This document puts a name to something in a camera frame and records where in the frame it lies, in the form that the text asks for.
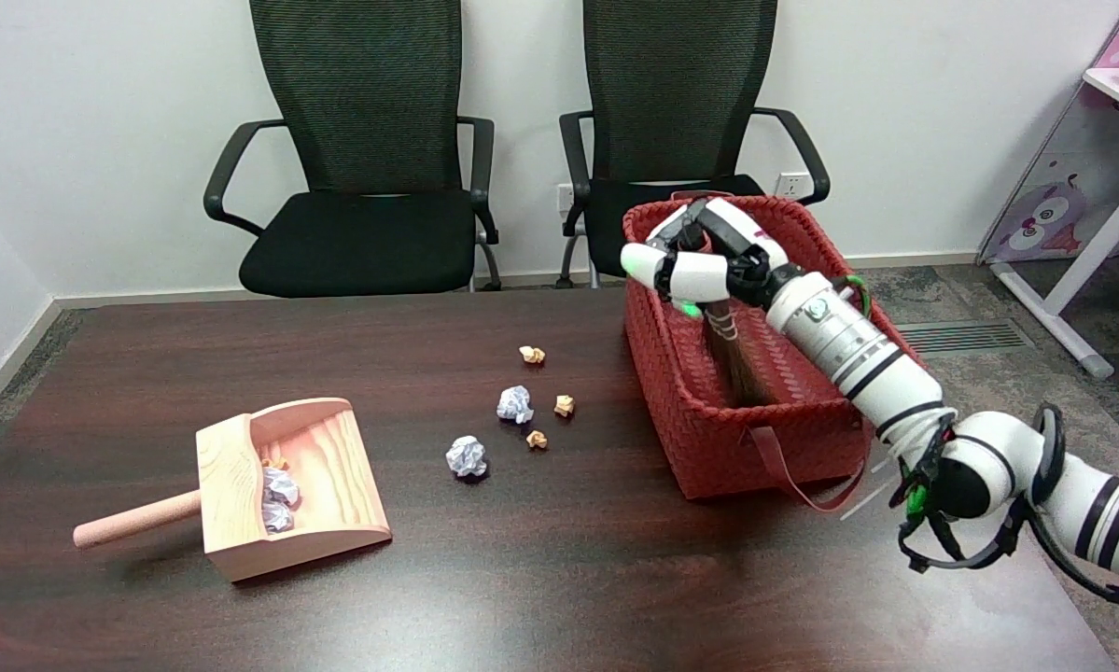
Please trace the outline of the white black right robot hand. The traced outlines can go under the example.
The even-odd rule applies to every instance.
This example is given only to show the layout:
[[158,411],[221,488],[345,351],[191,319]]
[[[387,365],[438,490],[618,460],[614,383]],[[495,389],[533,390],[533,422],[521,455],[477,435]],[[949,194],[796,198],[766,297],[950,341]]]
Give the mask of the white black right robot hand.
[[700,307],[735,299],[768,310],[806,274],[756,218],[725,197],[683,204],[643,242],[626,244],[620,264],[662,301]]

